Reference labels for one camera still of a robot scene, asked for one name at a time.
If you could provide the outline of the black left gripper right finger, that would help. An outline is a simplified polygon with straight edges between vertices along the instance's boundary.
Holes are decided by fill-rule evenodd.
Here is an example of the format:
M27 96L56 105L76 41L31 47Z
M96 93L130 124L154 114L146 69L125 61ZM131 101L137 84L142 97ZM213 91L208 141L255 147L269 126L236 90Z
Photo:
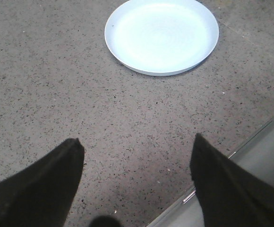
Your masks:
M200 133L189 167L206 227L274 227L274 187L235 164Z

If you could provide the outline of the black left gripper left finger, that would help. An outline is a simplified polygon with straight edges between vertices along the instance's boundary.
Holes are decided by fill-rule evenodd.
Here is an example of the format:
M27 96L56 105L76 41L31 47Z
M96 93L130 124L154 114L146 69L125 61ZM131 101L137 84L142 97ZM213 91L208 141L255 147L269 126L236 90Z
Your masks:
M0 182L0 227L62 227L81 180L85 150L66 139Z

